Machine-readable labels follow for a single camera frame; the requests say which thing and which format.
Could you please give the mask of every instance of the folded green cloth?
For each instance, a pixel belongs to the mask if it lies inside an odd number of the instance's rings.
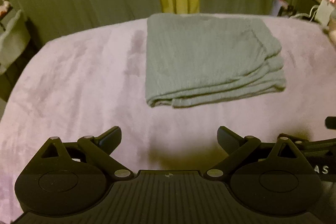
[[[261,19],[155,14],[147,28],[151,107],[190,107],[286,87],[280,42]]]

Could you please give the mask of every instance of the circular cap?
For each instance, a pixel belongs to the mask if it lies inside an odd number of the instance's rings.
[[[222,170],[219,169],[210,169],[207,172],[208,176],[213,177],[213,178],[218,178],[221,177],[224,173]]]
[[[57,170],[44,174],[40,180],[40,187],[48,192],[65,192],[76,186],[78,177],[65,170]]]
[[[263,173],[259,177],[259,182],[265,189],[276,193],[292,191],[299,184],[295,175],[282,170],[272,170]]]
[[[119,169],[116,172],[114,172],[114,175],[118,178],[125,178],[128,177],[130,174],[131,172],[126,169]]]

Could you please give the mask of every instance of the black object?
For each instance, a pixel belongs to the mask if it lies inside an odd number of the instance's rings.
[[[16,181],[24,214],[14,223],[322,223],[311,208],[321,180],[335,181],[336,139],[281,134],[261,143],[226,127],[217,139],[229,156],[203,175],[140,170],[134,177],[109,156],[119,127],[75,143],[51,137]]]

